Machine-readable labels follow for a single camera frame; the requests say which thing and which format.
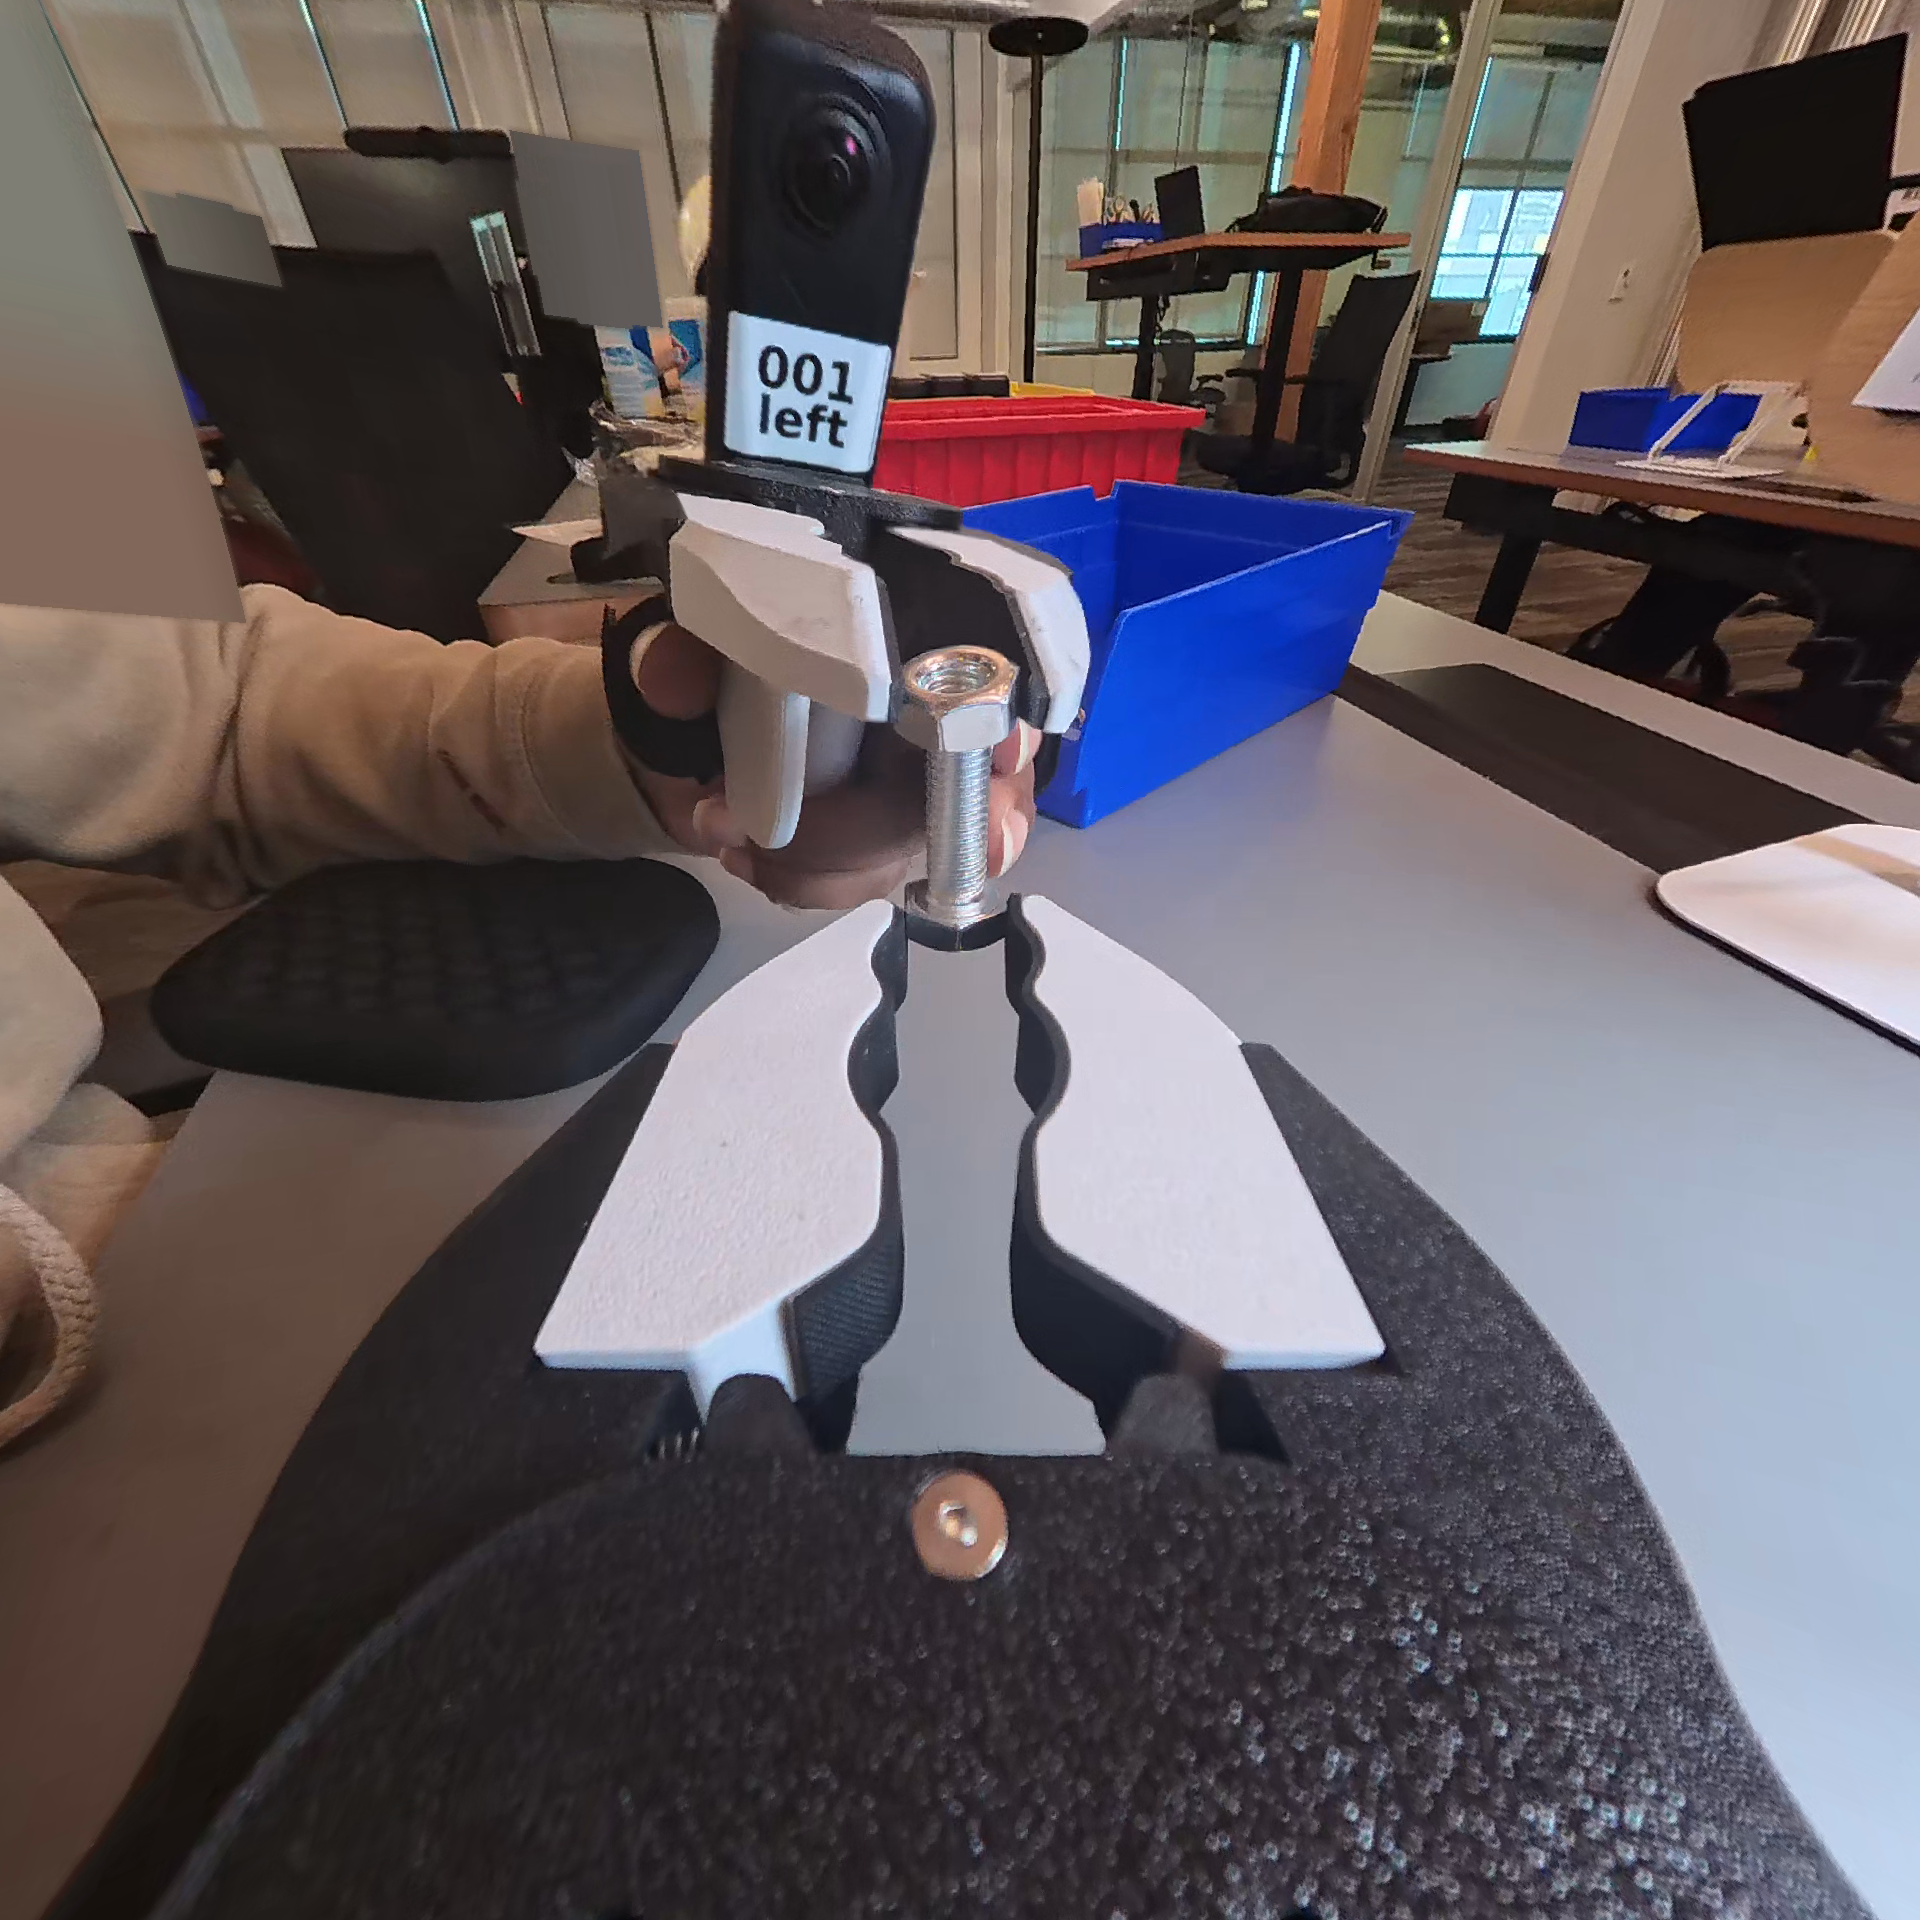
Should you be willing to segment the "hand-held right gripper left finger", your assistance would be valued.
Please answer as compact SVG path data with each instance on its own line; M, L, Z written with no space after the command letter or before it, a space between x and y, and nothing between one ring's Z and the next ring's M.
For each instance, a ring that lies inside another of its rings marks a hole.
M854 1421L903 1307L905 947L865 902L689 1023L535 1335L546 1366L683 1373L699 1412L768 1376L809 1424Z

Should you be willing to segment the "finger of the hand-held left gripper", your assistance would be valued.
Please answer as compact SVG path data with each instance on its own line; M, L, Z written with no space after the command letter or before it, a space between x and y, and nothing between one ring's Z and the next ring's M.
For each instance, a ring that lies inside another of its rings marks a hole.
M798 698L859 724L897 715L897 647L878 573L803 515L723 496L669 496L672 621L721 656L715 715L755 727Z
M882 594L902 664L962 645L1019 671L1016 715L1061 736L1085 704L1088 616L1064 562L978 530L882 530Z

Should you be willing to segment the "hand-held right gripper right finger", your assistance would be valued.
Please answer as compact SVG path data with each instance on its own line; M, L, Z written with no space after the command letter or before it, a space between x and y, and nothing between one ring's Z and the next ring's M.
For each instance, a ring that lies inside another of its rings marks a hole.
M1331 1372L1385 1339L1255 1064L1184 986L1054 900L1010 902L1029 1109L1022 1343L1088 1402L1165 1373Z

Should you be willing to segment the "steel hex nut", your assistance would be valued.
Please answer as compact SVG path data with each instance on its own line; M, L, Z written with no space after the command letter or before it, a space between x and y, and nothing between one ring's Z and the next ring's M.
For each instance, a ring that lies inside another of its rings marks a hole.
M1022 667L990 647L955 645L903 664L897 732L928 755L992 751L1017 727Z

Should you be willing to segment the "blue plastic bin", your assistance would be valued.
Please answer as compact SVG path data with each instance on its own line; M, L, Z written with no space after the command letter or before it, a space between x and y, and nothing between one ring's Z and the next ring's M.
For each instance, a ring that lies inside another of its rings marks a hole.
M1093 656L1040 813L1090 828L1331 695L1411 523L1346 498L1119 483L965 511L1064 562Z
M1761 410L1765 394L1750 388L1669 390L1599 388L1576 402L1570 448L1721 456Z

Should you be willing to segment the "steel hex bolt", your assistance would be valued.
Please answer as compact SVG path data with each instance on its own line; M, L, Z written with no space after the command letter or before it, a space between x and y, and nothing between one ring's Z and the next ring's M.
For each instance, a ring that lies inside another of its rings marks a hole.
M1000 936L990 878L992 751L927 755L927 876L903 893L909 934L928 948L969 951Z

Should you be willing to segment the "black floor lamp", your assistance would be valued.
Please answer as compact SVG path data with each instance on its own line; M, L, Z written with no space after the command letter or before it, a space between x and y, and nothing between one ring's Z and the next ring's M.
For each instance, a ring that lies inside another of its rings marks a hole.
M1045 76L1049 61L1071 56L1087 44L1088 26L1058 11L1027 8L1001 15L990 27L990 48L1022 64L1027 80L1022 383L1037 379L1039 363Z

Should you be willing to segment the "black wrist rest pad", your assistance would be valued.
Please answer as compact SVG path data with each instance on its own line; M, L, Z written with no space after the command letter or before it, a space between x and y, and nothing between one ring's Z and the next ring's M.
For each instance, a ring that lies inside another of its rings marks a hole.
M619 1067L714 957L721 918L653 858L303 876L151 990L161 1038L217 1071L498 1101Z

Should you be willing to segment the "wooden standing desk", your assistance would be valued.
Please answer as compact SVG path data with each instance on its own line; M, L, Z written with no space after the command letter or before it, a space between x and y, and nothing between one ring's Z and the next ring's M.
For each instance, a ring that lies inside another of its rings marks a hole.
M1217 292L1242 275L1274 275L1278 286L1255 376L1250 439L1253 452L1267 455L1293 379L1293 334L1302 317L1306 279L1408 244L1411 236L1405 230L1221 230L1079 256L1071 260L1069 272L1088 279L1090 302L1142 302L1134 399L1149 399L1152 390L1165 300Z

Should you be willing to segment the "black mesh office chair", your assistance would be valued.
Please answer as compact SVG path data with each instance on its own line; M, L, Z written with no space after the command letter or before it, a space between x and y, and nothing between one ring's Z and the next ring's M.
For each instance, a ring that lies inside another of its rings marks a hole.
M593 444L593 332L545 310L512 138L350 128L279 151L312 230L147 196L136 254L176 370L321 599L487 635L483 592Z

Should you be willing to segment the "black backpack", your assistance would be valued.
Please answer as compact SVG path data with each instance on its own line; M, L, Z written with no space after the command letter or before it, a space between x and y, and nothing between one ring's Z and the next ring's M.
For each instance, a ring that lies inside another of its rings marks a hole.
M1262 192L1261 200L1231 226L1233 234L1381 234L1384 229L1385 206L1296 183Z

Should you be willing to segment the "white document stand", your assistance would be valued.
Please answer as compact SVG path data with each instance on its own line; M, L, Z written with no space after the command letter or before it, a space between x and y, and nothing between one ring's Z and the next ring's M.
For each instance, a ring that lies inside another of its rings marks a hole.
M1653 896L1696 934L1918 1044L1918 829L1846 823L1669 871Z

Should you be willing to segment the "person's torso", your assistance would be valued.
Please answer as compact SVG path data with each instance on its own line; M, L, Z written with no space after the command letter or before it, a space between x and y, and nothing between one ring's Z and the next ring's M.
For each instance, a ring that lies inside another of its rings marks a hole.
M147 990L205 920L167 880L6 867L6 1447L80 1392L103 1323L95 1267L175 1132L95 1078L107 1038L102 994Z

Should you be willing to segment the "wooden office desk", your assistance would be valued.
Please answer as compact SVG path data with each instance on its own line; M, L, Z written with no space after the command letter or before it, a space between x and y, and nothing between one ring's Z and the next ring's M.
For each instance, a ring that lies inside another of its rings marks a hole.
M1499 540L1474 612L1494 634L1511 630L1537 558L1558 544L1768 592L1810 616L1789 712L1810 746L1862 751L1917 670L1914 503L1592 448L1434 442L1407 460L1449 475L1451 522Z

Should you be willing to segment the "black computer monitor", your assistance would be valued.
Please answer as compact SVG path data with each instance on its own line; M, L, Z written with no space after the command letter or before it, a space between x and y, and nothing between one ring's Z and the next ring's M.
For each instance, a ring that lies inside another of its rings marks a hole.
M1883 229L1906 35L1761 66L1683 108L1705 251Z

